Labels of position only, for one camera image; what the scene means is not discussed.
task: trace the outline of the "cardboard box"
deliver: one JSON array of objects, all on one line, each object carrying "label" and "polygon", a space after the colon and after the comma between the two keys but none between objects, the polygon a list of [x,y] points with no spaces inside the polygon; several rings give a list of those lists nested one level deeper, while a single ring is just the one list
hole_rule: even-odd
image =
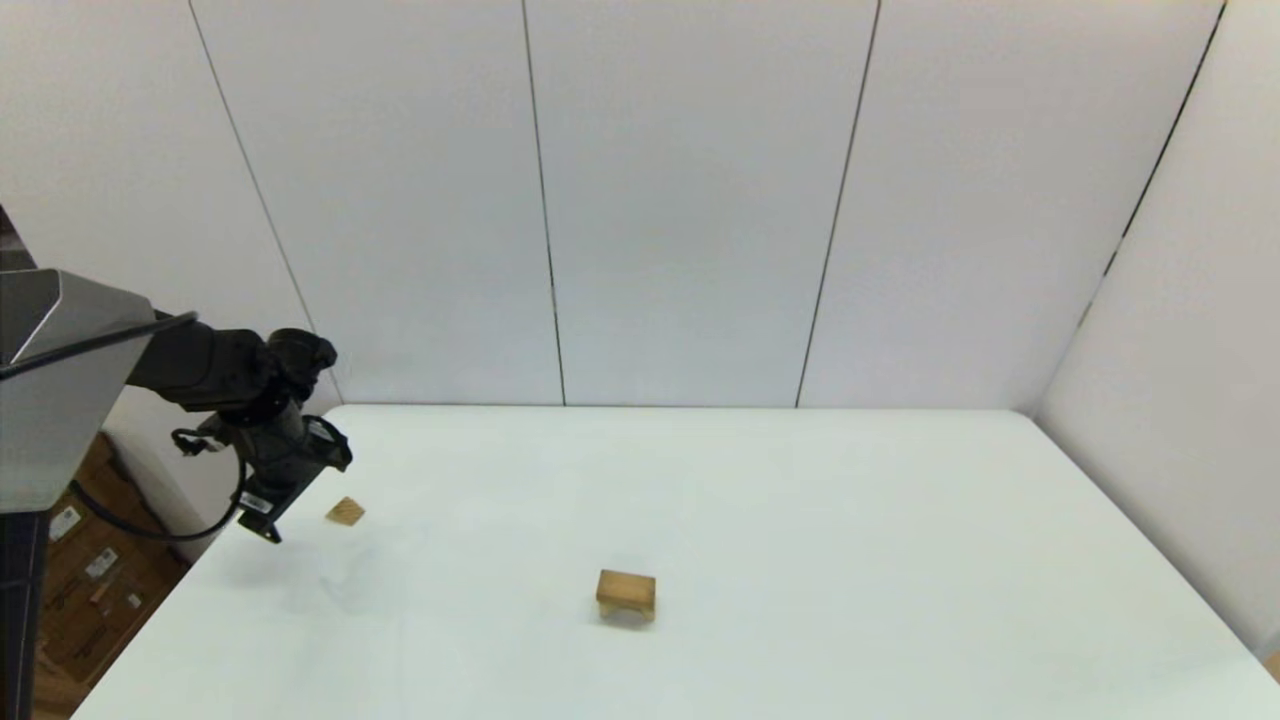
[{"label": "cardboard box", "polygon": [[[114,515],[164,532],[101,436],[76,478]],[[38,671],[88,688],[182,579],[187,565],[168,544],[116,529],[69,493],[51,515]]]},{"label": "cardboard box", "polygon": [[54,715],[70,716],[88,694],[90,685],[63,673],[44,648],[36,648],[35,706]]}]

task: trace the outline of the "white label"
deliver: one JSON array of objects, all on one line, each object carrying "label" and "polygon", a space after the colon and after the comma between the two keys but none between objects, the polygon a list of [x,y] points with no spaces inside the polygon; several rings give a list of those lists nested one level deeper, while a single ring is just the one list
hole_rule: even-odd
[{"label": "white label", "polygon": [[58,542],[63,539],[63,536],[69,533],[72,528],[76,527],[76,523],[79,521],[81,521],[79,512],[77,512],[74,507],[68,505],[67,510],[63,510],[58,515],[54,515],[51,520],[49,520],[49,542]]},{"label": "white label", "polygon": [[241,493],[241,505],[243,505],[244,507],[257,510],[259,512],[262,514],[270,512],[271,509],[275,507],[270,502],[262,500],[261,497],[251,492]]},{"label": "white label", "polygon": [[333,442],[333,436],[329,434],[329,430],[324,429],[324,425],[321,425],[320,423],[311,423],[310,425],[307,425],[307,430],[320,439],[326,439],[329,442]]},{"label": "white label", "polygon": [[110,570],[111,565],[115,565],[116,559],[119,559],[119,555],[116,555],[115,551],[109,547],[104,550],[101,555],[95,557],[93,561],[90,562],[87,568],[84,568],[84,571],[88,573],[90,578],[93,578],[96,580],[101,578],[104,573]]}]

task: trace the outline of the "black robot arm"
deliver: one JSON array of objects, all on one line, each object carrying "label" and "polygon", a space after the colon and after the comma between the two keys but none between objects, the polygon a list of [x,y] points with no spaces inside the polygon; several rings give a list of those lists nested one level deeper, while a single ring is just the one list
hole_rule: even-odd
[{"label": "black robot arm", "polygon": [[337,428],[301,414],[337,359],[329,341],[306,331],[276,331],[262,342],[253,331],[192,322],[156,333],[127,382],[184,410],[215,413],[173,439],[187,455],[234,447],[252,469],[238,495],[239,524],[278,543],[275,521],[289,505],[321,470],[346,470],[352,459]]}]

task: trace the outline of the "panel seam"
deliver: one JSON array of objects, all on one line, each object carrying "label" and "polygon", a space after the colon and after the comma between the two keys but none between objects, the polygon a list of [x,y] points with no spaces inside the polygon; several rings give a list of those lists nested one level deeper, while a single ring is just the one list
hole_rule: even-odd
[{"label": "panel seam", "polygon": [[525,59],[529,61],[529,102],[534,111],[534,147],[538,151],[538,187],[543,199],[543,237],[547,241],[547,277],[552,290],[552,323],[556,328],[556,363],[559,366],[561,377],[561,405],[567,406],[568,398],[564,393],[564,354],[561,350],[559,340],[559,305],[556,302],[556,265],[552,261],[552,229],[550,219],[547,217],[547,179],[543,176],[543,140],[538,129],[538,92],[534,90],[534,49],[529,42],[529,6],[525,0],[520,0],[520,14],[525,24]]},{"label": "panel seam", "polygon": [[867,61],[863,64],[863,78],[858,86],[858,102],[854,105],[854,123],[849,129],[849,147],[845,150],[845,169],[840,176],[840,191],[836,193],[836,211],[831,219],[831,234],[827,237],[827,255],[822,260],[822,275],[818,279],[818,297],[813,305],[813,320],[809,323],[809,341],[804,348],[804,364],[800,366],[800,383],[796,387],[795,407],[800,407],[804,393],[804,379],[809,372],[809,354],[813,351],[813,336],[818,329],[818,310],[822,307],[822,291],[827,284],[827,266],[831,264],[831,249],[836,242],[836,227],[840,223],[840,205],[845,199],[845,182],[849,179],[849,161],[854,155],[854,138],[858,137],[858,118],[863,114],[863,97],[867,96],[867,77],[872,72],[872,51],[876,50],[876,32],[879,29],[881,0],[876,0],[876,17],[872,19],[872,35],[867,42]]},{"label": "panel seam", "polygon": [[[250,181],[253,183],[253,192],[257,195],[257,202],[262,208],[262,215],[266,218],[266,225],[271,229],[271,237],[275,240],[275,249],[280,252],[280,260],[284,261],[284,270],[289,275],[289,283],[293,284],[293,292],[298,296],[298,304],[302,306],[302,314],[307,319],[307,325],[311,328],[314,334],[319,334],[316,331],[315,319],[311,315],[311,309],[307,307],[307,300],[302,296],[302,287],[298,286],[298,278],[293,273],[293,265],[289,263],[289,255],[284,251],[284,243],[280,242],[280,233],[275,229],[275,220],[271,218],[271,210],[266,206],[266,197],[262,196],[262,187],[257,182],[257,173],[253,172],[253,163],[248,159],[248,152],[244,150],[244,141],[241,138],[239,128],[236,127],[236,118],[232,115],[232,106],[227,101],[227,94],[223,91],[223,82],[218,77],[218,69],[214,67],[214,56],[209,51],[209,42],[205,40],[205,29],[200,27],[200,17],[196,14],[195,0],[187,0],[187,9],[191,10],[191,20],[196,24],[196,35],[200,37],[200,47],[205,51],[205,61],[209,63],[209,73],[214,77],[214,86],[218,88],[218,97],[223,101],[223,110],[227,113],[227,122],[232,126],[232,135],[236,137],[236,146],[239,147],[241,158],[244,160],[244,169],[248,170]],[[325,370],[329,374],[329,380],[333,382],[333,389],[338,395],[338,405],[346,405],[347,401],[342,396],[342,387],[338,384],[338,374],[333,372],[333,368]]]},{"label": "panel seam", "polygon": [[1178,113],[1174,115],[1174,123],[1169,127],[1169,133],[1165,136],[1165,143],[1160,146],[1160,154],[1156,155],[1156,164],[1152,165],[1151,173],[1147,176],[1147,182],[1142,186],[1142,192],[1138,193],[1138,202],[1134,204],[1133,213],[1129,214],[1129,222],[1125,223],[1124,231],[1120,232],[1120,240],[1116,241],[1115,250],[1111,251],[1111,258],[1107,259],[1107,265],[1102,269],[1102,274],[1098,277],[1098,283],[1093,287],[1093,293],[1089,296],[1089,301],[1085,304],[1084,311],[1080,313],[1080,319],[1076,322],[1075,329],[1071,332],[1071,338],[1066,342],[1066,347],[1062,348],[1062,355],[1057,359],[1057,364],[1053,365],[1053,372],[1050,374],[1048,382],[1043,388],[1041,388],[1039,397],[1036,398],[1030,410],[1027,413],[1027,416],[1033,420],[1039,419],[1041,411],[1044,409],[1044,397],[1053,386],[1053,380],[1057,378],[1057,374],[1062,372],[1062,365],[1066,364],[1066,356],[1071,354],[1071,346],[1075,343],[1075,338],[1080,334],[1080,328],[1084,327],[1084,320],[1088,319],[1089,311],[1093,310],[1093,304],[1098,300],[1098,293],[1102,292],[1102,283],[1111,273],[1111,266],[1115,265],[1116,256],[1120,255],[1125,238],[1129,237],[1129,231],[1133,228],[1133,223],[1138,218],[1138,210],[1142,209],[1142,201],[1147,199],[1147,191],[1151,190],[1151,183],[1156,179],[1156,173],[1160,170],[1160,163],[1165,159],[1165,151],[1169,150],[1169,143],[1172,142],[1174,133],[1178,131],[1178,123],[1183,119],[1183,111],[1187,109],[1187,102],[1190,100],[1192,92],[1196,90],[1196,81],[1199,79],[1201,69],[1204,67],[1204,60],[1208,58],[1210,47],[1213,46],[1213,37],[1217,36],[1217,28],[1222,23],[1222,14],[1225,12],[1226,0],[1222,0],[1222,4],[1217,9],[1217,18],[1213,19],[1213,28],[1210,29],[1208,38],[1204,41],[1204,49],[1201,50],[1199,61],[1196,63],[1196,72],[1192,73],[1192,79],[1187,85],[1187,94],[1183,95],[1183,101],[1178,106]]}]

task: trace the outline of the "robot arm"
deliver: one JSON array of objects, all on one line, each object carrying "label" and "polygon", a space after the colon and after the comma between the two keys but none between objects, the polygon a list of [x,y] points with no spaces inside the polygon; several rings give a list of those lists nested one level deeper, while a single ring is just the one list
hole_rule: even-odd
[{"label": "robot arm", "polygon": [[45,511],[67,488],[124,384],[152,389],[188,411],[214,413],[195,430],[174,430],[174,442],[188,455],[234,447],[241,483],[227,519],[238,505],[241,525],[278,543],[275,521],[311,480],[324,468],[344,470],[351,462],[347,438],[300,410],[335,360],[328,341],[305,331],[276,331],[264,342],[252,331],[215,331],[195,314],[156,313],[141,296],[70,273],[0,273],[5,717],[31,714]]}]

